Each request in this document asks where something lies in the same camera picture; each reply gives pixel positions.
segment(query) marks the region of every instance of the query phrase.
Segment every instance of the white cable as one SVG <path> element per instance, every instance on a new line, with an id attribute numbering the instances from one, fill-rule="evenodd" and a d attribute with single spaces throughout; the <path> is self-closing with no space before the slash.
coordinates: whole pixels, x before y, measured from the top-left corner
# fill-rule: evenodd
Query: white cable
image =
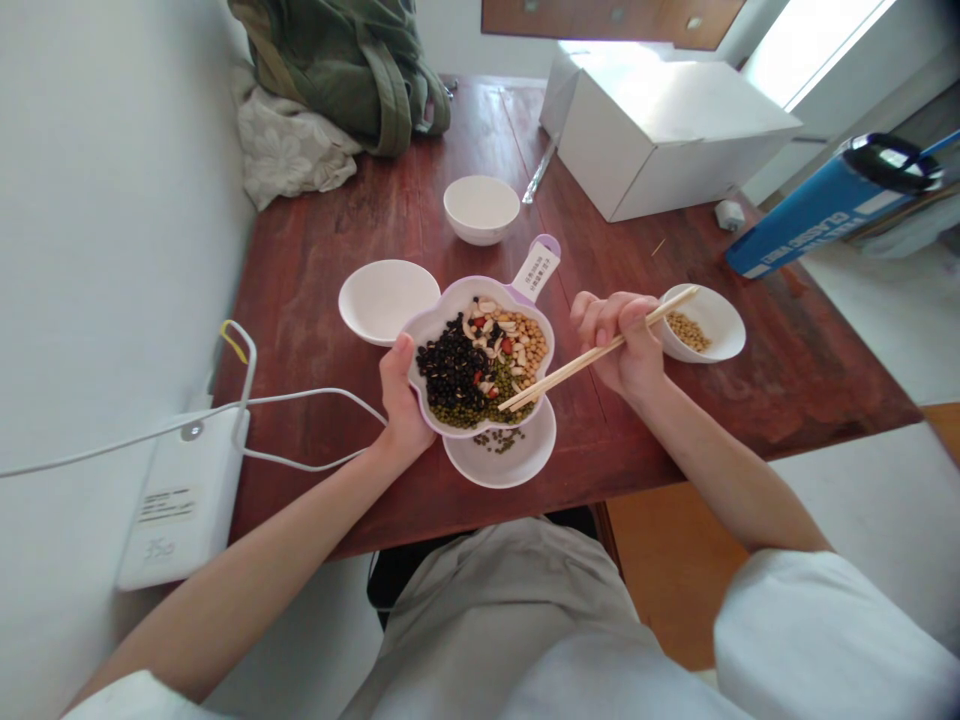
<path id="1" fill-rule="evenodd" d="M 240 395 L 239 401 L 232 402 L 227 405 L 223 405 L 221 407 L 216 408 L 215 410 L 211 410 L 210 412 L 203 413 L 202 415 L 195 415 L 186 421 L 181 420 L 178 423 L 166 425 L 161 429 L 155 430 L 154 432 L 151 432 L 151 433 L 147 433 L 146 435 L 140 435 L 138 437 L 130 438 L 128 440 L 121 440 L 120 442 L 113 443 L 112 445 L 105 445 L 104 447 L 97 448 L 96 450 L 87 450 L 82 453 L 76 453 L 75 455 L 67 455 L 66 457 L 58 458 L 56 460 L 51 460 L 50 462 L 40 463 L 38 465 L 27 465 L 24 467 L 13 468 L 12 470 L 2 470 L 0 471 L 0 479 L 14 477 L 16 475 L 27 475 L 29 473 L 40 472 L 42 470 L 52 470 L 53 468 L 63 467 L 64 465 L 71 465 L 73 463 L 80 462 L 81 460 L 89 460 L 90 458 L 97 457 L 98 455 L 104 455 L 108 452 L 113 452 L 114 450 L 120 450 L 122 448 L 129 447 L 130 445 L 135 445 L 138 442 L 143 442 L 144 440 L 152 440 L 155 437 L 166 435 L 169 432 L 175 432 L 176 430 L 179 430 L 182 427 L 187 427 L 189 425 L 193 425 L 196 422 L 200 422 L 201 420 L 206 420 L 207 418 L 211 418 L 214 415 L 222 413 L 225 410 L 229 410 L 231 408 L 240 408 L 240 412 L 237 414 L 237 420 L 233 425 L 233 433 L 232 433 L 233 445 L 235 448 L 237 448 L 237 450 L 239 450 L 242 454 L 246 455 L 247 457 L 258 458 L 260 460 L 269 460 L 271 462 L 277 462 L 277 463 L 280 463 L 281 465 L 287 465 L 289 467 L 296 468 L 298 470 L 304 470 L 306 472 L 323 472 L 324 470 L 330 470 L 331 468 L 337 467 L 337 465 L 342 465 L 343 463 L 352 460 L 353 458 L 357 457 L 357 455 L 360 455 L 364 450 L 366 450 L 366 448 L 363 448 L 362 450 L 357 450 L 355 453 L 352 453 L 351 455 L 348 455 L 345 458 L 341 458 L 336 462 L 332 462 L 328 465 L 319 465 L 314 467 L 310 465 L 303 465 L 301 463 L 294 462 L 293 460 L 287 460 L 286 458 L 282 458 L 277 455 L 269 455 L 267 453 L 256 452 L 255 450 L 247 450 L 245 447 L 243 447 L 240 444 L 238 433 L 239 433 L 240 424 L 243 418 L 243 411 L 246 409 L 247 405 L 263 405 L 265 403 L 271 403 L 271 402 L 297 400 L 299 398 L 310 397 L 311 395 L 327 395 L 327 394 L 344 395 L 350 398 L 351 400 L 353 400 L 355 403 L 357 403 L 357 405 L 362 407 L 368 413 L 373 415 L 375 418 L 377 418 L 377 420 L 382 422 L 384 425 L 387 424 L 387 419 L 383 417 L 383 415 L 378 413 L 376 410 L 374 410 L 372 407 L 370 407 L 367 403 L 365 403 L 363 400 L 358 398 L 353 393 L 348 392 L 346 390 L 341 390 L 340 388 L 316 388 L 314 390 L 304 390 L 302 392 L 290 393 L 288 395 L 275 395 L 273 397 L 251 399 L 250 388 L 253 387 L 253 375 L 257 369 L 257 346 L 256 344 L 254 344 L 253 339 L 247 334 L 247 331 L 244 330 L 242 327 L 240 327 L 238 323 L 231 320 L 230 325 L 232 325 L 233 328 L 238 333 L 240 333 L 240 336 L 243 338 L 244 342 L 247 344 L 247 350 L 250 353 L 250 358 L 249 358 L 250 362 L 247 366 L 247 375 L 243 381 L 243 392 Z"/>

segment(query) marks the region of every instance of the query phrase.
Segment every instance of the small white bowl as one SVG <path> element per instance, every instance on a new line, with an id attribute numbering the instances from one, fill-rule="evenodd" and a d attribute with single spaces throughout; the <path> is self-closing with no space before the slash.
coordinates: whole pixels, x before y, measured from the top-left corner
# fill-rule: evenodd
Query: small white bowl
<path id="1" fill-rule="evenodd" d="M 364 265 L 340 288 L 340 317 L 358 336 L 393 347 L 403 326 L 440 298 L 433 275 L 406 260 Z"/>
<path id="2" fill-rule="evenodd" d="M 520 198 L 502 180 L 470 175 L 447 186 L 443 209 L 461 240 L 471 245 L 496 245 L 520 214 Z"/>
<path id="3" fill-rule="evenodd" d="M 692 283 L 684 283 L 670 288 L 660 298 L 660 302 L 679 295 Z M 681 362 L 709 364 L 729 360 L 743 350 L 747 341 L 747 329 L 737 309 L 718 292 L 710 288 L 700 287 L 700 292 L 685 302 L 677 312 L 683 313 L 693 320 L 703 334 L 711 340 L 710 347 L 699 353 L 684 344 L 670 329 L 670 324 L 664 320 L 660 340 L 663 342 L 663 351 Z"/>
<path id="4" fill-rule="evenodd" d="M 543 470 L 557 441 L 557 418 L 550 401 L 544 397 L 536 418 L 520 428 L 525 437 L 515 438 L 513 447 L 498 455 L 499 445 L 491 440 L 487 446 L 472 439 L 443 438 L 443 449 L 453 466 L 467 480 L 483 487 L 503 490 L 522 485 Z"/>

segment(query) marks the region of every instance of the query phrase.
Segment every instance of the chopsticks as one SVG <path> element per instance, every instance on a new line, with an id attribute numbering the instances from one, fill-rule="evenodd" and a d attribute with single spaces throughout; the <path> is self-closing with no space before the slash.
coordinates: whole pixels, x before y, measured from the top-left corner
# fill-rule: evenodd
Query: chopsticks
<path id="1" fill-rule="evenodd" d="M 647 315 L 647 327 L 650 327 L 655 322 L 662 320 L 667 313 L 673 312 L 680 305 L 683 305 L 683 303 L 687 302 L 687 300 L 696 295 L 698 290 L 700 290 L 700 287 L 694 285 L 693 287 L 687 288 L 676 297 L 667 300 L 667 302 Z M 526 390 L 523 390 L 514 395 L 512 398 L 508 398 L 506 401 L 500 403 L 500 405 L 497 406 L 497 409 L 511 410 L 516 412 L 527 403 L 534 402 L 538 397 L 547 392 L 547 390 L 555 388 L 571 375 L 575 375 L 576 373 L 580 372 L 587 367 L 587 365 L 596 362 L 607 353 L 613 352 L 618 347 L 623 345 L 624 342 L 626 342 L 626 340 L 624 339 L 623 335 L 617 335 L 606 347 L 596 347 L 592 350 L 587 350 L 587 352 L 585 352 L 583 355 L 571 360 L 562 368 L 554 370 L 543 380 L 535 382 Z"/>

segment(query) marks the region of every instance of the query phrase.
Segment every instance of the forearm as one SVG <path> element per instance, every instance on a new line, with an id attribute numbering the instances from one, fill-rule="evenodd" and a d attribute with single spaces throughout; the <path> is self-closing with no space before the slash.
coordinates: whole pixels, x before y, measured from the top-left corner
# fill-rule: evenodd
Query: forearm
<path id="1" fill-rule="evenodd" d="M 137 670 L 202 702 L 415 459 L 387 433 L 198 571 L 120 645 L 71 707 Z"/>
<path id="2" fill-rule="evenodd" d="M 789 486 L 667 378 L 631 406 L 720 522 L 750 552 L 831 550 Z"/>

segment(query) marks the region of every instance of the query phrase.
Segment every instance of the yellow cable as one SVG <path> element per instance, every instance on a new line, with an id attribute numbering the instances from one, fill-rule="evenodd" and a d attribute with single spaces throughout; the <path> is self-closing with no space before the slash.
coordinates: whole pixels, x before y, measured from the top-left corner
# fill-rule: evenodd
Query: yellow cable
<path id="1" fill-rule="evenodd" d="M 220 326 L 220 337 L 222 337 L 224 340 L 226 340 L 230 344 L 230 347 L 232 347 L 234 351 L 237 353 L 237 357 L 240 358 L 240 362 L 242 362 L 244 365 L 249 365 L 249 363 L 247 362 L 247 356 L 243 354 L 243 350 L 240 349 L 240 346 L 237 345 L 236 341 L 232 337 L 227 335 L 227 326 L 231 322 L 233 321 L 224 320 L 223 325 Z"/>

